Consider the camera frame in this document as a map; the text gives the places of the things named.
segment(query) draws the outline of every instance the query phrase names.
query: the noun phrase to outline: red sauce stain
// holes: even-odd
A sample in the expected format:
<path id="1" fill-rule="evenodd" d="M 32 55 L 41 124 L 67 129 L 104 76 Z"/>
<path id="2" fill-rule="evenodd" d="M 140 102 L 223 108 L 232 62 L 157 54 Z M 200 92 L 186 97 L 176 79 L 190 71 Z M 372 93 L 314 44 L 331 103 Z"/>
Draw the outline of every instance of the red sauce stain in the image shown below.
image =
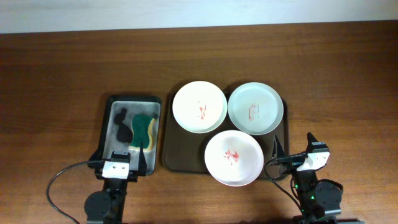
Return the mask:
<path id="1" fill-rule="evenodd" d="M 199 104 L 199 110 L 200 110 L 200 119 L 205 119 L 206 104 L 204 104 L 204 103 L 201 104 L 200 101 L 198 101 L 198 104 Z"/>
<path id="2" fill-rule="evenodd" d="M 257 103 L 252 104 L 249 108 L 249 120 L 252 121 L 256 117 L 259 118 L 259 105 Z"/>
<path id="3" fill-rule="evenodd" d="M 239 155 L 237 152 L 233 151 L 233 153 L 228 149 L 228 152 L 225 153 L 224 156 L 230 163 L 233 165 L 233 162 L 237 162 L 239 159 Z"/>

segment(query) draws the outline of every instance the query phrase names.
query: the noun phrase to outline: brown tray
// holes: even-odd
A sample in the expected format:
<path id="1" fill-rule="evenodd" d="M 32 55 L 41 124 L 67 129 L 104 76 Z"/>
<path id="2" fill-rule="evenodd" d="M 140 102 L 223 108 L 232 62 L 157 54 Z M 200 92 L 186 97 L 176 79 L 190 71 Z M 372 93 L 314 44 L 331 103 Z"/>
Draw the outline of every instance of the brown tray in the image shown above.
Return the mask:
<path id="1" fill-rule="evenodd" d="M 171 171 L 185 172 L 193 174 L 210 174 L 205 164 L 205 149 L 209 140 L 216 134 L 226 130 L 238 130 L 231 122 L 229 116 L 225 117 L 222 124 L 213 131 L 204 134 L 195 134 L 183 129 L 175 120 L 172 105 L 173 99 L 177 92 L 174 92 L 169 101 L 169 108 L 167 111 L 165 137 L 162 149 L 162 163 Z M 252 136 L 260 144 L 264 153 L 264 162 L 271 158 L 273 137 L 277 135 L 280 144 L 282 145 L 285 155 L 289 155 L 289 129 L 287 119 L 287 105 L 284 104 L 284 115 L 282 121 L 268 134 L 260 136 Z M 277 166 L 267 168 L 271 177 L 278 177 L 276 180 L 282 180 L 284 176 L 279 177 Z M 260 173 L 257 179 L 267 180 L 264 171 Z"/>

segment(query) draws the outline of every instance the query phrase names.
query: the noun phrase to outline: wooden table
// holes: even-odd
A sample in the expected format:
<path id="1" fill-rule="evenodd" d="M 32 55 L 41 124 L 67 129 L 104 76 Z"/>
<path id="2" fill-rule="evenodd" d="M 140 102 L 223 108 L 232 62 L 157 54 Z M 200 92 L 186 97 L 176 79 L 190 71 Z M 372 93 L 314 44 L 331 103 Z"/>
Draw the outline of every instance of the wooden table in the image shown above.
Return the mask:
<path id="1" fill-rule="evenodd" d="M 46 201 L 50 178 L 97 147 L 110 94 L 157 95 L 189 80 L 272 86 L 289 106 L 292 153 L 311 131 L 330 147 L 319 178 L 344 187 L 341 218 L 398 222 L 398 22 L 347 22 L 0 36 L 1 223 L 70 223 Z M 160 144 L 165 119 L 160 124 Z M 85 223 L 102 189 L 87 167 L 54 183 L 54 202 Z M 289 179 L 281 182 L 287 189 Z M 168 171 L 128 187 L 124 222 L 237 223 L 299 211 L 270 182 L 227 187 Z"/>

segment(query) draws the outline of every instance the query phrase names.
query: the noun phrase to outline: green sponge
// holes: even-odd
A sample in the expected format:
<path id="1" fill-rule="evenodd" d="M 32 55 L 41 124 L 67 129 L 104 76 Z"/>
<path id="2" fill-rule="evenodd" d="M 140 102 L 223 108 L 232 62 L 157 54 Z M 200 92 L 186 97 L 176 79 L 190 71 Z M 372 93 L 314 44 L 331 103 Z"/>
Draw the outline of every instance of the green sponge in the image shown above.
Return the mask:
<path id="1" fill-rule="evenodd" d="M 129 149 L 139 150 L 141 143 L 143 150 L 150 151 L 152 149 L 152 127 L 154 123 L 155 119 L 148 115 L 138 114 L 133 117 L 131 122 L 133 137 Z"/>

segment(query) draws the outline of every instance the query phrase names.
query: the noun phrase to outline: dirty plate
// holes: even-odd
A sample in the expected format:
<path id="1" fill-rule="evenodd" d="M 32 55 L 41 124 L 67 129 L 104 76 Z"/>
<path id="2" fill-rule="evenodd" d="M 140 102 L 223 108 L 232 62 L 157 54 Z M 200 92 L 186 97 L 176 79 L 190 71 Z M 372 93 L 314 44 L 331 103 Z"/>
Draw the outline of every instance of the dirty plate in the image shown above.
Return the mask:
<path id="1" fill-rule="evenodd" d="M 205 150 L 209 173 L 228 186 L 253 182 L 261 173 L 264 156 L 259 143 L 241 131 L 229 130 L 214 136 Z"/>
<path id="2" fill-rule="evenodd" d="M 173 101 L 175 120 L 192 133 L 207 133 L 216 129 L 224 121 L 227 111 L 224 93 L 210 82 L 186 84 Z"/>
<path id="3" fill-rule="evenodd" d="M 239 130 L 260 135 L 278 127 L 284 115 L 284 106 L 273 88 L 252 82 L 233 91 L 228 101 L 228 114 Z"/>

